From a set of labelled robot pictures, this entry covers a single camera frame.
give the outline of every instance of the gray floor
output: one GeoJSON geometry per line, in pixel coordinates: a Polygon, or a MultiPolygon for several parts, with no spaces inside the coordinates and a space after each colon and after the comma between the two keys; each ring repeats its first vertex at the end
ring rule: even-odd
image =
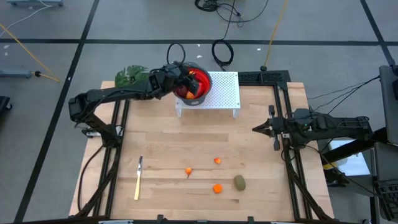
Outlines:
{"type": "MultiPolygon", "coordinates": [[[[43,10],[11,28],[22,39],[79,39],[93,0],[65,0],[64,7],[43,10]]],[[[245,19],[256,15],[265,1],[240,1],[236,5],[245,19]]],[[[398,41],[398,1],[367,0],[386,41],[398,41]]],[[[269,0],[264,14],[242,28],[231,24],[227,39],[269,40],[283,1],[269,0]]],[[[0,23],[8,24],[30,14],[28,7],[11,7],[0,1],[0,23]]],[[[89,39],[219,39],[227,23],[215,12],[202,12],[192,1],[184,0],[101,0],[89,39]]],[[[276,40],[377,41],[359,0],[289,1],[276,40]]],[[[62,80],[44,78],[2,78],[0,95],[12,98],[13,110],[0,125],[0,223],[12,222],[40,151],[47,128],[67,77],[77,44],[26,44],[62,80]]],[[[85,44],[67,100],[131,64],[155,68],[165,63],[166,44],[85,44]]],[[[186,44],[187,60],[207,70],[220,68],[211,56],[211,45],[186,44]]],[[[258,70],[268,46],[234,45],[235,58],[230,71],[258,70]]],[[[398,60],[398,47],[389,47],[398,60]]],[[[228,51],[217,47],[221,59],[228,51]]],[[[179,59],[180,52],[172,51],[179,59]]],[[[378,75],[386,58],[380,46],[274,45],[269,70],[289,70],[293,82],[304,82],[307,96],[364,82],[378,75]]],[[[17,44],[0,44],[0,67],[41,70],[17,44]]],[[[331,97],[310,101],[316,107],[331,97]]],[[[86,139],[69,120],[64,104],[43,169],[40,173],[25,221],[64,218],[68,215],[78,177],[86,139]]],[[[325,107],[327,112],[332,106],[325,107]]],[[[370,117],[373,129],[383,127],[381,89],[372,82],[342,103],[333,116],[370,117]]],[[[330,189],[335,217],[347,222],[369,218],[368,198],[330,189]]]]}

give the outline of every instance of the wooden table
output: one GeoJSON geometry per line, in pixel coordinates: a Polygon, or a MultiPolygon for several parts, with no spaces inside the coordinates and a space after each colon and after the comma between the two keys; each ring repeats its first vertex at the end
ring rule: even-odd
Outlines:
{"type": "MultiPolygon", "coordinates": [[[[307,108],[303,83],[288,83],[292,110],[307,108]]],[[[102,88],[113,87],[103,82],[102,88]]],[[[169,220],[247,220],[293,221],[293,211],[285,163],[281,151],[273,150],[272,139],[251,129],[268,118],[268,106],[275,105],[272,87],[241,86],[241,111],[233,119],[228,110],[184,110],[175,114],[175,97],[162,100],[131,101],[119,173],[113,201],[113,219],[155,220],[163,214],[169,220]],[[144,155],[141,196],[134,200],[137,164],[144,155]],[[221,164],[213,159],[221,158],[221,164]],[[192,167],[189,179],[185,168],[192,167]],[[238,192],[233,177],[246,179],[246,190],[238,192]],[[212,190],[222,184],[221,194],[212,190]]],[[[282,107],[283,93],[280,92],[282,107]]],[[[114,103],[96,110],[111,122],[114,103]]],[[[82,167],[100,147],[101,139],[89,139],[82,167]]],[[[307,188],[326,214],[333,217],[320,156],[302,149],[307,188]]],[[[83,181],[82,205],[98,186],[104,150],[89,164],[83,181]]],[[[101,213],[108,191],[103,195],[101,213]]],[[[77,213],[76,193],[70,214],[77,213]]],[[[304,218],[301,194],[300,214],[304,218]]]]}

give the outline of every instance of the white stand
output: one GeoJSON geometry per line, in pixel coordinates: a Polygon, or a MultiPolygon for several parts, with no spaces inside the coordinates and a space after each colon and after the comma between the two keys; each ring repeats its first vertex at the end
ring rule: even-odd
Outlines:
{"type": "Polygon", "coordinates": [[[181,118],[183,109],[190,110],[232,110],[236,119],[241,108],[237,72],[209,72],[212,86],[205,101],[197,106],[188,106],[176,97],[175,112],[181,118]]]}

